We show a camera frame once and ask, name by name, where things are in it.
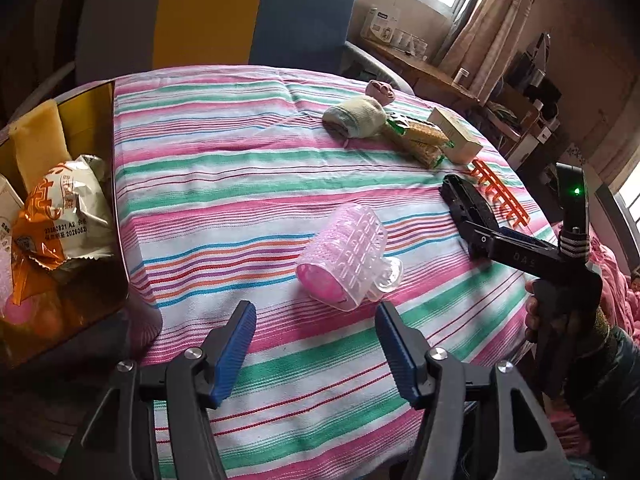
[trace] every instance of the metal screw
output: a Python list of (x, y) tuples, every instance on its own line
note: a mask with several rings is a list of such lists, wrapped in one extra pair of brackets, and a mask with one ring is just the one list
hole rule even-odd
[(184, 356), (187, 359), (200, 359), (202, 357), (202, 348), (192, 346), (184, 351)]
[(127, 373), (133, 370), (133, 361), (120, 361), (117, 365), (116, 368), (118, 369), (119, 372), (122, 373)]
[(500, 361), (498, 363), (498, 370), (503, 374), (508, 374), (513, 370), (513, 364), (511, 361)]
[(436, 361), (444, 361), (444, 359), (449, 356), (449, 354), (447, 354), (447, 351), (444, 348), (440, 348), (439, 346), (436, 346), (436, 348), (432, 348), (431, 350), (429, 350), (429, 355), (431, 359), (435, 359)]

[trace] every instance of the dark jacket sleeve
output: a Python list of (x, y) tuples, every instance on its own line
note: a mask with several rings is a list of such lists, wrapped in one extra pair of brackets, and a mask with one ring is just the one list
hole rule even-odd
[(640, 348), (623, 330), (571, 366), (564, 396), (609, 479), (640, 478)]

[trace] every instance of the person's hand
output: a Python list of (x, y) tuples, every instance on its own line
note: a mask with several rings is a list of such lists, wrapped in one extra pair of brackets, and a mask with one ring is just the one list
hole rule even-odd
[[(533, 294), (533, 280), (526, 282), (525, 290)], [(527, 315), (524, 319), (525, 338), (532, 343), (538, 341), (538, 330), (540, 328), (540, 316), (538, 315), (538, 300), (535, 296), (530, 296), (525, 302)], [(609, 323), (600, 307), (596, 312), (582, 313), (573, 311), (571, 314), (563, 314), (555, 319), (551, 326), (559, 334), (564, 331), (570, 335), (577, 336), (576, 357), (584, 357), (598, 351), (609, 336)]]

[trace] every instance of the open box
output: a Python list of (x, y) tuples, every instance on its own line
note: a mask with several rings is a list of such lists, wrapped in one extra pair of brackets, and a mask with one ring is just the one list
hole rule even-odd
[[(72, 158), (97, 155), (111, 168), (103, 191), (114, 218), (116, 256), (89, 262), (58, 288), (60, 297), (73, 306), (74, 317), (72, 321), (63, 304), (62, 328), (55, 336), (0, 320), (0, 373), (55, 372), (88, 360), (113, 364), (139, 353), (162, 327), (160, 311), (130, 288), (120, 245), (113, 176), (113, 82), (76, 89), (56, 101)], [(0, 131), (0, 173), (24, 200), (27, 190), (7, 133), (7, 128)]]

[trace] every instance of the black plastic part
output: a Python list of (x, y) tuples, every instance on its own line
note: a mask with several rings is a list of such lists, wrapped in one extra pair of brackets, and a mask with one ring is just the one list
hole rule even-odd
[[(468, 478), (572, 479), (560, 443), (524, 379), (502, 362), (495, 367), (463, 364), (442, 350), (430, 353), (419, 331), (405, 327), (389, 302), (376, 309), (376, 333), (388, 357), (398, 390), (405, 383), (435, 384), (418, 395), (425, 408), (420, 431), (402, 480), (452, 480), (460, 470), (460, 444), (465, 429), (465, 401), (476, 400), (474, 445), (466, 460)], [(394, 345), (401, 347), (395, 351)], [(417, 378), (415, 362), (426, 362), (427, 380)]]
[[(206, 408), (230, 393), (254, 335), (255, 307), (241, 301), (202, 348), (138, 368), (120, 363), (60, 465), (63, 480), (159, 480), (154, 400), (166, 400), (178, 480), (226, 479)], [(222, 391), (216, 396), (216, 382)]]
[(562, 230), (579, 234), (589, 233), (589, 193), (582, 168), (556, 164), (558, 198), (562, 207)]
[[(460, 235), (468, 243), (471, 259), (489, 258), (542, 278), (534, 284), (541, 317), (536, 365), (538, 386), (552, 398), (560, 393), (575, 355), (575, 337), (567, 335), (566, 327), (559, 324), (563, 319), (566, 322), (574, 310), (595, 312), (602, 292), (600, 269), (585, 265), (589, 212), (582, 170), (565, 164), (557, 168), (564, 209), (559, 247), (507, 227), (498, 228), (484, 198), (457, 175), (447, 175), (440, 189)], [(552, 321), (559, 330), (552, 327)]]
[(449, 205), (453, 221), (473, 222), (497, 231), (498, 222), (488, 203), (474, 185), (456, 174), (448, 174), (442, 181), (440, 195)]
[(203, 370), (207, 355), (187, 359), (178, 355), (166, 369), (166, 411), (180, 480), (226, 479), (218, 449), (213, 442), (207, 410), (198, 401), (194, 377)]
[(159, 480), (153, 409), (138, 395), (138, 366), (114, 371), (66, 450), (61, 480)]
[(538, 300), (538, 346), (536, 364), (538, 383), (552, 399), (556, 398), (574, 359), (577, 333), (568, 329), (572, 312), (595, 313), (602, 294), (602, 278), (597, 266), (581, 265), (574, 280), (559, 285), (548, 280), (533, 282)]
[(466, 395), (463, 364), (452, 356), (436, 361), (427, 354), (427, 359), (436, 391), (422, 417), (404, 480), (449, 480), (458, 464)]
[(498, 413), (494, 480), (572, 480), (574, 475), (551, 423), (518, 371), (512, 368), (502, 373), (496, 366), (494, 385)]

